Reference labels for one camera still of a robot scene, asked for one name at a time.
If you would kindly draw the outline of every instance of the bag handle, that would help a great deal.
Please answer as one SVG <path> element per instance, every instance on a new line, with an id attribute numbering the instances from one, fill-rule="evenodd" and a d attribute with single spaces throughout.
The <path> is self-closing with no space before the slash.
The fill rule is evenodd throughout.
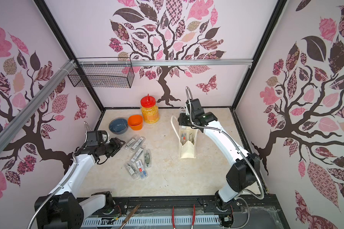
<path id="1" fill-rule="evenodd" d="M 177 136 L 178 140 L 180 140 L 180 137 L 179 137 L 179 135 L 178 135 L 178 133 L 177 133 L 177 131 L 176 131 L 176 128 L 174 127 L 173 119 L 175 119 L 176 121 L 178 121 L 178 120 L 177 120 L 177 118 L 176 118 L 175 116 L 173 116 L 173 115 L 171 116 L 171 125 L 172 125 L 172 128 L 173 128 L 174 132 L 176 133 L 176 136 Z"/>

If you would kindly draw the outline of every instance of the metal grate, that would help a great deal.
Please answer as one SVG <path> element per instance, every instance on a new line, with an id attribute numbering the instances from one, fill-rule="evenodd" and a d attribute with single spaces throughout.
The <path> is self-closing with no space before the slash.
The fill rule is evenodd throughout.
<path id="1" fill-rule="evenodd" d="M 68 75 L 74 87 L 113 87 L 113 88 L 131 88 L 134 80 L 134 72 L 131 62 L 123 64 L 82 64 L 85 75 L 79 75 L 77 69 L 73 69 Z"/>
<path id="2" fill-rule="evenodd" d="M 87 218 L 83 221 L 81 227 L 109 227 L 110 225 L 121 226 L 125 217 L 120 217 L 118 220 L 112 224 L 107 224 L 109 220 L 102 220 L 102 218 Z M 175 225 L 191 225 L 193 217 L 191 215 L 185 216 L 175 216 L 174 224 Z M 214 224 L 219 225 L 219 216 L 218 215 L 197 215 L 195 216 L 194 225 L 208 225 Z M 143 217 L 131 217 L 127 226 L 172 226 L 171 216 L 143 216 Z"/>

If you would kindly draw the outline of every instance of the table surface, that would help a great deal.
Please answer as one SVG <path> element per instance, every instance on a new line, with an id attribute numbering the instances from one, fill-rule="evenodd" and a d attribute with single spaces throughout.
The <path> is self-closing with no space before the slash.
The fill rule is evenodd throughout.
<path id="1" fill-rule="evenodd" d="M 231 137 L 242 145 L 239 133 L 234 124 L 229 108 L 206 108 L 220 121 Z M 156 124 L 143 123 L 140 131 L 131 128 L 122 134 L 115 135 L 108 129 L 109 123 L 118 117 L 128 119 L 131 115 L 141 114 L 139 109 L 107 110 L 98 130 L 106 130 L 109 137 L 128 141 L 133 135 L 146 137 L 144 145 L 151 150 L 152 167 L 147 169 L 145 180 L 133 180 L 124 163 L 133 153 L 121 149 L 115 156 L 102 165 L 93 166 L 82 186 L 79 197 L 87 197 L 95 192 L 111 191 L 112 196 L 185 196 L 214 195 L 226 184 L 226 174 L 230 169 L 227 159 L 215 143 L 201 131 L 196 142 L 196 159 L 178 159 L 178 138 L 170 123 L 172 115 L 179 116 L 179 109 L 159 109 L 160 120 Z M 144 161 L 143 155 L 138 159 Z M 260 194 L 257 183 L 248 189 Z"/>

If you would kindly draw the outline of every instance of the butterfly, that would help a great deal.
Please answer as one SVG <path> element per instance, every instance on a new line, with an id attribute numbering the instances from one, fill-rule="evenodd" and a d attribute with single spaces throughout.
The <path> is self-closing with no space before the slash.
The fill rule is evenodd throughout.
<path id="1" fill-rule="evenodd" d="M 208 82 L 208 84 L 197 84 L 196 86 L 198 88 L 201 88 L 203 92 L 206 92 L 206 94 L 208 94 L 208 91 L 210 91 L 211 89 L 217 89 L 217 84 L 216 84 L 216 75 L 212 76 Z"/>
<path id="2" fill-rule="evenodd" d="M 74 120 L 85 118 L 87 116 L 87 113 L 84 110 L 89 105 L 87 105 L 85 102 L 82 102 L 82 100 L 78 96 L 76 96 L 76 101 L 77 101 L 79 110 L 75 113 Z"/>

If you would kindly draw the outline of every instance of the aluminum rail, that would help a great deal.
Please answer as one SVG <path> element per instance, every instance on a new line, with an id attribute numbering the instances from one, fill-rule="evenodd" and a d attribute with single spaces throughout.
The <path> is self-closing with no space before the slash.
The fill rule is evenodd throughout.
<path id="1" fill-rule="evenodd" d="M 74 61 L 68 60 L 43 88 L 32 98 L 32 100 L 19 112 L 17 116 L 0 133 L 0 153 L 22 129 L 30 117 L 37 111 L 41 104 L 50 96 L 51 92 L 74 69 Z"/>
<path id="2" fill-rule="evenodd" d="M 97 61 L 82 61 L 78 58 L 80 65 L 119 65 L 130 64 L 130 61 L 117 60 L 97 60 Z M 135 60 L 131 61 L 132 66 L 190 66 L 190 65 L 251 65 L 252 59 L 219 59 L 219 60 Z"/>

